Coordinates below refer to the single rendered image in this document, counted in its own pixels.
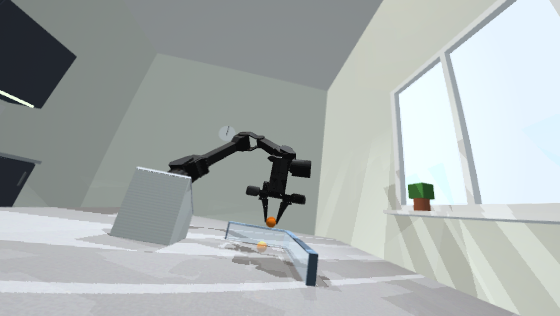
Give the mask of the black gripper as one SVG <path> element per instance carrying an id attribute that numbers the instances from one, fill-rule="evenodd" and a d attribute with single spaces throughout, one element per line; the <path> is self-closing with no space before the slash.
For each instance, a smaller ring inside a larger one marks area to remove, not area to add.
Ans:
<path id="1" fill-rule="evenodd" d="M 295 193 L 291 195 L 285 194 L 287 177 L 288 175 L 283 173 L 271 172 L 268 191 L 260 190 L 260 187 L 251 186 L 251 185 L 247 187 L 246 195 L 250 195 L 250 196 L 259 195 L 259 200 L 262 201 L 262 205 L 263 205 L 265 223 L 267 220 L 268 197 L 282 199 L 282 202 L 280 203 L 277 219 L 276 219 L 276 225 L 278 224 L 282 214 L 284 213 L 288 205 L 292 205 L 292 203 L 305 204 L 306 202 L 306 197 L 304 195 L 295 194 Z M 270 192 L 274 194 L 271 194 Z"/>

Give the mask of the clear low wall corner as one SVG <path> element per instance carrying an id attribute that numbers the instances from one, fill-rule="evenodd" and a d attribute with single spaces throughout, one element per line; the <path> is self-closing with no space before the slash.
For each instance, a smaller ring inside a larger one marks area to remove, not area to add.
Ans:
<path id="1" fill-rule="evenodd" d="M 305 284 L 309 254 L 287 232 L 229 223 L 226 239 L 284 248 Z"/>

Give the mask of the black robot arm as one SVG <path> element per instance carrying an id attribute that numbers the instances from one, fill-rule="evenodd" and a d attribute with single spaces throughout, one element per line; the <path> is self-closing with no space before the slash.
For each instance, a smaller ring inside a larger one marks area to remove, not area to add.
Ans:
<path id="1" fill-rule="evenodd" d="M 250 146 L 249 136 L 257 140 L 257 145 Z M 271 172 L 278 172 L 288 175 L 288 171 L 292 176 L 310 178 L 311 161 L 296 159 L 296 152 L 289 146 L 279 146 L 272 141 L 266 139 L 262 135 L 256 135 L 253 132 L 239 132 L 235 135 L 231 142 L 224 144 L 204 155 L 185 156 L 169 163 L 167 173 L 191 177 L 192 183 L 202 176 L 208 174 L 210 165 L 231 155 L 236 151 L 253 151 L 261 148 L 271 156 L 268 157 L 273 162 Z"/>

